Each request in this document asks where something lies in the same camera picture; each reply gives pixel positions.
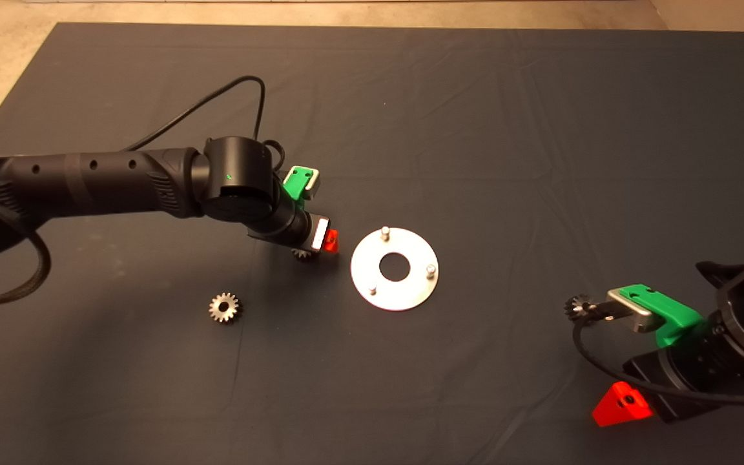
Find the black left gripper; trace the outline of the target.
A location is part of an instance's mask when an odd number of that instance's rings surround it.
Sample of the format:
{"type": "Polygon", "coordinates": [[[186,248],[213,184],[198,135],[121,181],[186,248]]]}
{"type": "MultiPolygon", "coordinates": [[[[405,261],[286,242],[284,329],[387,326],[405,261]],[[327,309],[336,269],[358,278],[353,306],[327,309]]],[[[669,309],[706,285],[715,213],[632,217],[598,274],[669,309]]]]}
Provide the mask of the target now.
{"type": "Polygon", "coordinates": [[[310,254],[338,253],[338,230],[331,219],[298,206],[279,208],[261,220],[247,223],[251,238],[310,254]]]}

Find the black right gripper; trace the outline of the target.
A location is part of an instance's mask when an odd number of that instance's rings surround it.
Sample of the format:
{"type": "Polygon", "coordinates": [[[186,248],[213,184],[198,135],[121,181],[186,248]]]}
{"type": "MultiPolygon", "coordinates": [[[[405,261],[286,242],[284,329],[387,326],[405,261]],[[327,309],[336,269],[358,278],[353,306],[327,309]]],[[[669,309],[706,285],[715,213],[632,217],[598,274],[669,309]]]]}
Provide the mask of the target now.
{"type": "MultiPolygon", "coordinates": [[[[730,344],[723,324],[705,322],[675,344],[632,357],[623,363],[629,376],[682,391],[744,395],[744,357],[730,344]]],[[[654,415],[638,389],[614,382],[592,411],[597,426],[616,426],[654,415]]]]}

